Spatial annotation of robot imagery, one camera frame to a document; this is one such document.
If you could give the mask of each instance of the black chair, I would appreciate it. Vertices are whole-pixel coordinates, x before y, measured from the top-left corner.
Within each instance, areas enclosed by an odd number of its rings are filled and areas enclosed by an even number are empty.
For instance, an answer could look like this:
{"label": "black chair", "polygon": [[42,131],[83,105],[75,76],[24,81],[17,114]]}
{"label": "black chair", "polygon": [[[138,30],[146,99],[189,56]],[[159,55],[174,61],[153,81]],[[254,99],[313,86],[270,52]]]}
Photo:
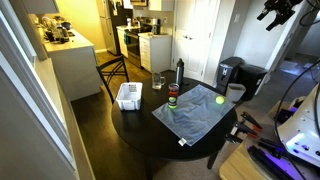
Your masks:
{"label": "black chair", "polygon": [[102,79],[103,84],[105,85],[112,104],[114,103],[114,97],[109,88],[111,79],[113,76],[126,76],[127,82],[129,82],[129,76],[126,68],[126,64],[124,62],[123,56],[116,57],[115,59],[105,62],[101,65],[97,66],[98,73]]}

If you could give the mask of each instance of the white wall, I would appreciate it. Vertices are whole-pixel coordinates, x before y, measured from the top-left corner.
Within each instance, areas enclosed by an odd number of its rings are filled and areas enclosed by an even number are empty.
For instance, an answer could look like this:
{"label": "white wall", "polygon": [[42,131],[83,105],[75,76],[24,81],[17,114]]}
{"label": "white wall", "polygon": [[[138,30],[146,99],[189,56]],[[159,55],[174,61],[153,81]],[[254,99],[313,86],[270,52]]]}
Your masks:
{"label": "white wall", "polygon": [[297,49],[297,53],[307,54],[311,56],[320,57],[320,23],[314,24],[310,27],[307,35],[304,37],[300,46]]}
{"label": "white wall", "polygon": [[0,72],[0,179],[76,179],[3,69]]}
{"label": "white wall", "polygon": [[220,2],[215,29],[212,30],[212,42],[203,79],[203,82],[210,85],[215,85],[215,74],[220,62],[235,2],[235,0],[221,0]]}
{"label": "white wall", "polygon": [[227,32],[225,44],[223,46],[220,61],[234,55],[237,48],[241,30],[247,18],[251,0],[237,0],[232,12],[232,17]]}
{"label": "white wall", "polygon": [[56,0],[56,2],[60,13],[47,16],[58,15],[66,18],[71,22],[72,28],[94,44],[95,50],[106,49],[95,0]]}
{"label": "white wall", "polygon": [[271,31],[266,30],[266,27],[273,22],[275,12],[270,12],[262,21],[257,20],[264,8],[264,2],[252,0],[234,53],[234,56],[243,58],[246,63],[262,68],[266,67],[285,28],[285,25],[278,25]]}

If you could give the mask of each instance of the door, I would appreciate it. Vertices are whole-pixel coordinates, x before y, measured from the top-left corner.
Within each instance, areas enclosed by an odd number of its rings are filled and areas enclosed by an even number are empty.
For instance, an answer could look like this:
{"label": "door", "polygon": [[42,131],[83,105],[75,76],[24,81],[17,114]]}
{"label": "door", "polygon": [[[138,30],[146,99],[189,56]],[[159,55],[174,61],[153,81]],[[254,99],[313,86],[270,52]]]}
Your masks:
{"label": "door", "polygon": [[209,31],[209,0],[179,0],[176,10],[176,32],[174,62],[172,68],[181,58],[184,65],[184,76],[203,80],[204,64],[207,57]]}
{"label": "door", "polygon": [[112,30],[111,19],[100,17],[100,22],[101,22],[101,27],[102,27],[106,48],[109,52],[115,55],[117,54],[117,50],[116,50],[116,43],[114,40],[114,35]]}

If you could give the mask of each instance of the kitchen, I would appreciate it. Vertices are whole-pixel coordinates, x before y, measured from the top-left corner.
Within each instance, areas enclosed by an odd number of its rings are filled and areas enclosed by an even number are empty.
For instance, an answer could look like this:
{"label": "kitchen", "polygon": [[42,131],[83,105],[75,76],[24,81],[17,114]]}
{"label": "kitchen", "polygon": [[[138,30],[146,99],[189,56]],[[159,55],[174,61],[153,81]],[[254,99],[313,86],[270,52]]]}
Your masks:
{"label": "kitchen", "polygon": [[[95,51],[97,51],[97,50],[105,51],[106,47],[103,45],[103,41],[99,41],[99,40],[103,39],[102,38],[103,36],[102,36],[102,30],[100,31],[101,28],[100,28],[100,24],[99,24],[98,13],[97,13],[97,10],[96,10],[96,4],[93,3],[92,1],[90,1],[90,2],[89,1],[83,1],[81,4],[78,3],[78,1],[73,1],[73,2],[69,1],[68,3],[69,3],[68,7],[77,7],[78,12],[76,13],[76,15],[70,15],[70,14],[68,14],[69,12],[72,11],[70,8],[61,7],[62,9],[60,9],[60,12],[62,13],[63,10],[64,10],[64,12],[66,12],[66,14],[63,15],[63,17],[65,17],[66,19],[70,20],[70,22],[72,22],[73,27],[82,36],[84,36],[86,39],[91,41],[92,44],[94,44]],[[217,19],[217,25],[216,26],[219,27],[219,29],[217,31],[215,31],[215,33],[220,31],[220,33],[218,34],[219,37],[221,37],[221,35],[227,36],[228,28],[226,28],[226,26],[228,26],[228,25],[225,25],[225,22],[228,22],[228,21],[230,21],[230,19],[232,19],[231,16],[232,16],[232,11],[233,11],[232,8],[229,9],[229,7],[230,7],[229,5],[231,5],[232,7],[234,6],[234,4],[232,4],[230,2],[225,3],[225,4],[223,4],[223,2],[221,2],[220,8],[222,8],[222,7],[225,8],[224,12],[228,12],[229,16],[228,17],[224,16],[222,18],[224,20],[224,22],[220,22],[221,19],[219,19],[219,18]],[[137,12],[137,14],[136,14],[137,16],[139,16],[140,13],[141,13],[142,15],[145,15],[145,16],[148,16],[148,17],[154,17],[154,16],[161,17],[161,18],[167,17],[168,18],[167,19],[168,20],[167,24],[168,25],[171,24],[171,27],[173,26],[173,22],[174,22],[173,21],[173,19],[174,19],[174,17],[173,17],[174,13],[173,12],[149,12],[146,8],[135,8],[134,9],[134,13],[136,13],[136,12]],[[219,62],[219,60],[221,58],[220,57],[221,56],[221,52],[218,52],[218,50],[219,49],[220,50],[223,49],[223,44],[224,44],[225,40],[221,40],[221,39],[217,40],[217,39],[213,38],[213,41],[214,41],[213,44],[215,44],[214,53],[211,53],[209,58],[212,58],[215,61],[210,61],[209,63],[207,63],[207,67],[208,68],[211,67],[210,64],[214,64],[213,67],[217,66],[217,64],[218,64],[218,62]],[[224,52],[224,53],[225,53],[224,54],[225,56],[228,56],[226,54],[232,54],[233,55],[233,53],[230,53],[230,52],[229,53]],[[210,78],[211,79],[209,79],[207,81],[210,84],[212,84],[214,76],[210,75]]]}

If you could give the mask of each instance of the stove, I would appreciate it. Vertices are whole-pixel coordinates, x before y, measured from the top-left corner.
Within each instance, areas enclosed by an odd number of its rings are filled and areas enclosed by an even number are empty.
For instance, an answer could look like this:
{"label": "stove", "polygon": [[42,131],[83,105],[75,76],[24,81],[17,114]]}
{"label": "stove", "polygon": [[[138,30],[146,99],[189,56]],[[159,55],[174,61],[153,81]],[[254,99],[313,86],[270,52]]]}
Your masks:
{"label": "stove", "polygon": [[144,25],[136,29],[127,29],[126,33],[126,43],[128,50],[128,60],[132,64],[141,68],[141,58],[140,58],[140,45],[139,45],[139,33],[151,32],[152,26]]}
{"label": "stove", "polygon": [[126,32],[126,33],[132,33],[132,34],[138,35],[139,33],[151,32],[151,30],[152,30],[152,26],[145,25],[145,26],[142,26],[142,27],[140,27],[140,28],[126,29],[125,32]]}

